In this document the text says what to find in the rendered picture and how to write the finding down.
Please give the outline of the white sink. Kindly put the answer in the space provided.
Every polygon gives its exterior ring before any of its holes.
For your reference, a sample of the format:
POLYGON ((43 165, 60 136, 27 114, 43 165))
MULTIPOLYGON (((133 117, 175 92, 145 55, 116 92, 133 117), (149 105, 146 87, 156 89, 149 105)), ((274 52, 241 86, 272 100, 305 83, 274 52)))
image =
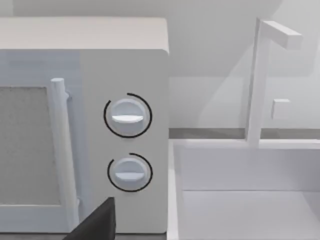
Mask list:
POLYGON ((168 147, 170 240, 320 240, 320 140, 168 147))

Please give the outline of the pale microwave oven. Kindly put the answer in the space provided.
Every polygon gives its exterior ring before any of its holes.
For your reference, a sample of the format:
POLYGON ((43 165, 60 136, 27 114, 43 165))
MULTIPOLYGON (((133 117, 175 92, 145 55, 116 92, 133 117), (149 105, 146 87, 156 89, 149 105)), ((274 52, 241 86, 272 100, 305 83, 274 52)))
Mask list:
POLYGON ((79 224, 114 197, 119 234, 163 234, 168 227, 169 40, 155 17, 0 17, 0 51, 77 51, 80 83, 68 104, 79 224), (142 128, 118 129, 112 103, 134 99, 142 128), (115 163, 141 161, 145 178, 120 188, 115 163))

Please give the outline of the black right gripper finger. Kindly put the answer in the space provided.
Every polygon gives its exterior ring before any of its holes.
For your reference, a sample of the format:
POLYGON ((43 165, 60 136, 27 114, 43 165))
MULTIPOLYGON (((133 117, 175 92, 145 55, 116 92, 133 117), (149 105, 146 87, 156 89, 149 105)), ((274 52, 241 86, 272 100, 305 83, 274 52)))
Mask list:
POLYGON ((115 198, 108 197, 62 240, 115 240, 115 198))

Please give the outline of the tall white tap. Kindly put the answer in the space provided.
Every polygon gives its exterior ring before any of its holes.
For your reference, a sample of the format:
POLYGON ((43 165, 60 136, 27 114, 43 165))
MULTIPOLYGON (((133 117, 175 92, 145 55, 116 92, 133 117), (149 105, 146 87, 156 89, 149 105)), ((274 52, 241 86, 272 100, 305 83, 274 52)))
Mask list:
POLYGON ((287 51, 300 50, 303 35, 274 20, 256 18, 245 139, 249 147, 259 146, 271 42, 287 51))

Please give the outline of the white microwave knob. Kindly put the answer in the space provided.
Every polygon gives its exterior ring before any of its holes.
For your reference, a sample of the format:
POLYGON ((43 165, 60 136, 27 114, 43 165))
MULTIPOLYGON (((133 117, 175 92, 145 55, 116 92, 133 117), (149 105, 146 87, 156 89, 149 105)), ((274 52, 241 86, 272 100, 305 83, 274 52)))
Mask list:
POLYGON ((122 189, 139 187, 146 176, 146 169, 140 160, 123 158, 114 164, 113 179, 122 189))
POLYGON ((112 125, 121 130, 140 129, 144 125, 144 106, 132 98, 123 98, 111 104, 109 119, 112 125))

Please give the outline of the microwave door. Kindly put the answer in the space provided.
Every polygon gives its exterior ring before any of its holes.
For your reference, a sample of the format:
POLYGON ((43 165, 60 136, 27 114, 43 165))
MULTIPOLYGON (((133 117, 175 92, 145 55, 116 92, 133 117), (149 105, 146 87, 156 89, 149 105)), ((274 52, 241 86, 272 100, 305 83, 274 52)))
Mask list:
POLYGON ((80 72, 76 50, 0 50, 0 233, 70 232, 51 79, 68 109, 80 72))

